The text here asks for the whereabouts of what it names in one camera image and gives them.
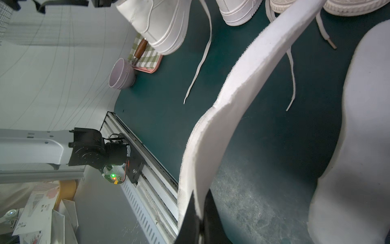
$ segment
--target checkered cloth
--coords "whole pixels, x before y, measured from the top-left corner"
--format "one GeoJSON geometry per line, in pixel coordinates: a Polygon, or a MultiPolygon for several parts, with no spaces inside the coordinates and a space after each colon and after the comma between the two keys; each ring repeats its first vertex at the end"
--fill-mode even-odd
{"type": "MultiPolygon", "coordinates": [[[[137,34],[135,37],[133,47],[131,48],[130,55],[128,57],[128,60],[130,61],[135,53],[135,50],[137,49],[138,45],[140,44],[143,37],[141,34],[137,34]]],[[[154,69],[157,65],[157,61],[160,57],[160,54],[156,50],[154,50],[149,43],[146,46],[145,52],[140,57],[140,60],[138,60],[138,63],[135,64],[135,67],[138,68],[147,68],[147,69],[154,69]]]]}

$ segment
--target knife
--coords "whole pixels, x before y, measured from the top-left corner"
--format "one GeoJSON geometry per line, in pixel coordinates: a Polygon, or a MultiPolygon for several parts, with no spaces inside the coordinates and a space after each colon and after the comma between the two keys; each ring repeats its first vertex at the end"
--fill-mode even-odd
{"type": "Polygon", "coordinates": [[[131,65],[134,67],[135,64],[138,62],[138,60],[143,55],[147,45],[147,40],[144,38],[141,40],[140,44],[138,45],[137,49],[135,50],[134,57],[131,59],[131,65]]]}

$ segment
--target sneaker sole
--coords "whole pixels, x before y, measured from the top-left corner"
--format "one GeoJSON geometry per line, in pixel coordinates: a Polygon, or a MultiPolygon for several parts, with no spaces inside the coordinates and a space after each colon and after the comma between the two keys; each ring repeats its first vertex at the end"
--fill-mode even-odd
{"type": "Polygon", "coordinates": [[[337,16],[357,16],[368,14],[388,4],[390,0],[375,0],[356,5],[341,5],[327,1],[324,5],[326,12],[337,16]]]}
{"type": "Polygon", "coordinates": [[[256,13],[262,0],[246,0],[236,10],[222,12],[221,15],[227,25],[238,26],[248,22],[256,13]]]}
{"type": "Polygon", "coordinates": [[[281,14],[283,13],[286,9],[288,9],[294,2],[292,1],[289,1],[288,3],[286,4],[276,4],[274,2],[272,2],[272,0],[269,2],[270,6],[271,6],[271,9],[275,12],[275,13],[278,13],[278,14],[281,14]]]}
{"type": "Polygon", "coordinates": [[[150,45],[161,55],[176,51],[183,43],[188,28],[191,0],[181,0],[167,34],[150,45]]]}

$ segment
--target shoelace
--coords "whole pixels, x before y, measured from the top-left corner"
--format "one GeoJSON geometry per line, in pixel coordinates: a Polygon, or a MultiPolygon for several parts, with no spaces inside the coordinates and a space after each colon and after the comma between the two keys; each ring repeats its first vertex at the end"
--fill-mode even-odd
{"type": "Polygon", "coordinates": [[[209,18],[209,23],[210,23],[210,38],[209,38],[209,41],[207,42],[206,48],[204,49],[204,53],[203,53],[202,60],[200,61],[199,65],[198,65],[198,68],[196,69],[195,76],[194,76],[194,78],[193,78],[193,80],[192,80],[192,82],[191,82],[190,87],[189,87],[188,90],[187,90],[186,97],[184,98],[183,104],[186,103],[186,99],[187,99],[187,97],[188,97],[188,95],[189,95],[189,93],[190,93],[190,91],[191,91],[192,86],[194,85],[194,82],[195,82],[196,78],[198,77],[200,68],[202,67],[202,65],[203,65],[203,63],[204,63],[204,61],[205,61],[205,59],[206,59],[206,57],[207,57],[207,53],[209,52],[210,44],[211,44],[211,16],[210,16],[210,11],[209,11],[209,9],[207,8],[207,4],[206,4],[206,2],[205,2],[204,0],[199,0],[199,1],[200,1],[200,3],[202,4],[202,7],[203,7],[204,11],[206,12],[207,17],[209,18]]]}
{"type": "MultiPolygon", "coordinates": [[[[266,0],[266,14],[270,22],[274,21],[276,19],[275,12],[271,9],[271,3],[270,0],[266,0]]],[[[329,44],[332,46],[332,48],[336,49],[336,45],[330,40],[330,37],[328,33],[325,30],[324,24],[322,23],[321,15],[320,12],[316,15],[316,22],[318,25],[318,29],[324,38],[324,40],[328,41],[329,44]]],[[[296,94],[296,85],[295,85],[295,76],[294,76],[294,60],[293,60],[293,55],[291,54],[291,47],[287,50],[287,56],[290,60],[290,66],[291,66],[291,76],[292,76],[292,97],[291,97],[291,102],[289,106],[287,107],[286,111],[288,111],[295,99],[295,94],[296,94]]]]}

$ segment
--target pink tray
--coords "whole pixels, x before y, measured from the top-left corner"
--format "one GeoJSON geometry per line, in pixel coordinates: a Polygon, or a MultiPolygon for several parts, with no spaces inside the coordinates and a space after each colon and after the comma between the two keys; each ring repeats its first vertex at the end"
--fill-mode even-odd
{"type": "Polygon", "coordinates": [[[163,59],[163,56],[160,55],[160,57],[158,58],[157,60],[157,65],[154,69],[147,69],[147,68],[139,68],[139,67],[134,67],[135,70],[139,70],[139,71],[142,71],[142,72],[146,72],[146,73],[154,73],[156,72],[156,70],[158,69],[158,67],[160,66],[160,63],[161,63],[161,60],[163,59]]]}

